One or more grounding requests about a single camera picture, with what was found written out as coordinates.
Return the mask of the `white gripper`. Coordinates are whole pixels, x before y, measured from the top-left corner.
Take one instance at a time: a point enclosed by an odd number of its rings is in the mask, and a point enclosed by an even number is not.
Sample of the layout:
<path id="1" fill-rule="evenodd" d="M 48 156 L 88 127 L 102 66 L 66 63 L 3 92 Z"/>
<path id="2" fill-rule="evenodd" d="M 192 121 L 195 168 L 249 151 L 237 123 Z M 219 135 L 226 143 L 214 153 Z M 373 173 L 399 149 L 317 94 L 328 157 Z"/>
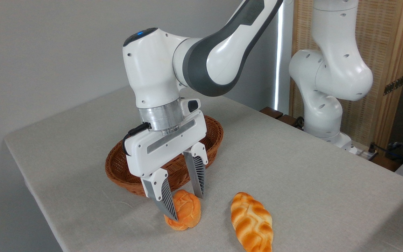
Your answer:
<path id="1" fill-rule="evenodd" d="M 125 140 L 130 173 L 142 177 L 146 196 L 174 221 L 178 221 L 178 217 L 168 172 L 161 167 L 183 152 L 193 192 L 202 199 L 208 164 L 205 145 L 199 142 L 207 132 L 205 118 L 200 110 L 200 99 L 183 99 L 181 106 L 184 120 L 177 131 L 163 135 L 161 131 L 146 129 Z"/>

